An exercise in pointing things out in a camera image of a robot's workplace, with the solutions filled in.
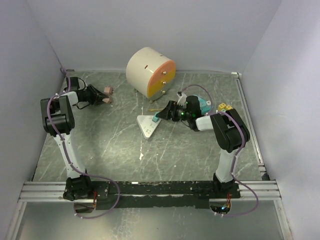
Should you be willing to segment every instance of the purple cable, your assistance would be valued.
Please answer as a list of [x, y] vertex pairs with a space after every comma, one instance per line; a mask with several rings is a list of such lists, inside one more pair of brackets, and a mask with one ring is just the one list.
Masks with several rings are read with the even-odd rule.
[[193, 87], [193, 86], [199, 87], [199, 88], [203, 89], [203, 90], [206, 92], [206, 94], [208, 94], [209, 99], [210, 99], [210, 102], [211, 102], [211, 108], [210, 108], [210, 111], [209, 111], [208, 113], [211, 113], [212, 110], [214, 109], [214, 104], [213, 104], [214, 101], [213, 101], [210, 93], [208, 92], [208, 90], [207, 90], [206, 88], [204, 88], [203, 86], [201, 86], [201, 85], [199, 85], [199, 84], [191, 84], [191, 85], [186, 86], [185, 88], [183, 88], [183, 89], [181, 90], [181, 92], [183, 92], [183, 91], [185, 91], [186, 89], [188, 89], [189, 87]]
[[234, 158], [233, 158], [233, 160], [232, 160], [231, 169], [230, 169], [231, 176], [232, 176], [232, 178], [234, 179], [234, 181], [236, 181], [236, 182], [239, 183], [240, 185], [242, 185], [242, 186], [246, 187], [248, 190], [250, 190], [250, 191], [253, 193], [253, 195], [255, 196], [255, 199], [256, 199], [255, 206], [254, 206], [253, 208], [251, 208], [250, 210], [248, 210], [248, 211], [241, 212], [241, 213], [235, 213], [235, 214], [231, 214], [231, 215], [230, 215], [230, 214], [225, 214], [225, 215], [223, 215], [223, 214], [220, 214], [220, 213], [217, 213], [217, 214], [220, 215], [220, 216], [223, 216], [223, 217], [228, 217], [228, 218], [230, 218], [230, 217], [239, 217], [239, 216], [243, 216], [243, 215], [249, 214], [249, 213], [253, 212], [254, 210], [256, 210], [256, 209], [258, 208], [258, 206], [259, 206], [259, 198], [258, 198], [257, 194], [255, 193], [255, 191], [254, 191], [251, 187], [249, 187], [249, 186], [246, 185], [245, 183], [243, 183], [243, 182], [241, 182], [240, 180], [238, 180], [238, 179], [235, 177], [235, 174], [234, 174], [235, 165], [236, 165], [236, 161], [237, 161], [237, 156], [238, 156], [238, 154], [240, 153], [240, 151], [241, 151], [241, 150], [244, 148], [244, 146], [245, 146], [245, 136], [244, 136], [243, 132], [241, 131], [240, 126], [237, 124], [237, 122], [236, 122], [228, 113], [223, 112], [223, 111], [218, 111], [217, 113], [227, 116], [227, 117], [231, 120], [231, 122], [233, 122], [233, 124], [234, 124], [234, 126], [236, 127], [236, 129], [238, 129], [238, 131], [239, 131], [239, 133], [240, 133], [240, 136], [241, 136], [241, 146], [240, 146], [239, 149], [235, 152]]
[[58, 95], [54, 95], [49, 99], [48, 105], [46, 106], [46, 113], [47, 113], [47, 116], [48, 116], [48, 120], [52, 125], [52, 128], [54, 129], [56, 134], [58, 134], [58, 136], [60, 137], [60, 139], [62, 141], [62, 147], [63, 147], [63, 151], [64, 151], [64, 154], [65, 154], [66, 160], [67, 160], [68, 164], [70, 165], [70, 167], [75, 172], [77, 172], [78, 174], [81, 174], [81, 175], [84, 175], [84, 176], [88, 176], [88, 177], [108, 180], [108, 181], [110, 181], [111, 183], [113, 183], [115, 185], [115, 187], [116, 187], [116, 189], [118, 191], [118, 196], [117, 196], [117, 199], [116, 199], [114, 205], [108, 211], [106, 211], [106, 212], [104, 212], [102, 214], [99, 214], [99, 215], [96, 215], [96, 216], [81, 216], [80, 214], [78, 214], [76, 212], [75, 206], [73, 206], [73, 211], [75, 213], [75, 216], [77, 216], [78, 218], [81, 218], [81, 219], [96, 219], [96, 218], [99, 218], [99, 217], [102, 217], [102, 216], [108, 214], [110, 211], [112, 211], [117, 206], [117, 204], [119, 202], [119, 199], [120, 199], [120, 188], [119, 188], [119, 185], [115, 181], [113, 181], [112, 179], [110, 179], [108, 177], [105, 177], [105, 176], [98, 176], [98, 175], [92, 175], [92, 174], [87, 174], [85, 172], [81, 172], [77, 168], [75, 168], [73, 163], [71, 162], [69, 154], [68, 154], [68, 151], [67, 151], [65, 139], [63, 138], [62, 134], [57, 129], [56, 125], [53, 123], [52, 118], [51, 118], [51, 114], [50, 114], [50, 106], [51, 106], [51, 102], [53, 101], [53, 99], [58, 97], [58, 96], [60, 96], [60, 95], [62, 95], [62, 94], [64, 94], [64, 93], [68, 93], [70, 91], [70, 87], [71, 87], [71, 80], [70, 80], [70, 77], [68, 75], [68, 72], [63, 67], [60, 68], [60, 71], [68, 79], [68, 89], [66, 90], [66, 92], [61, 92]]

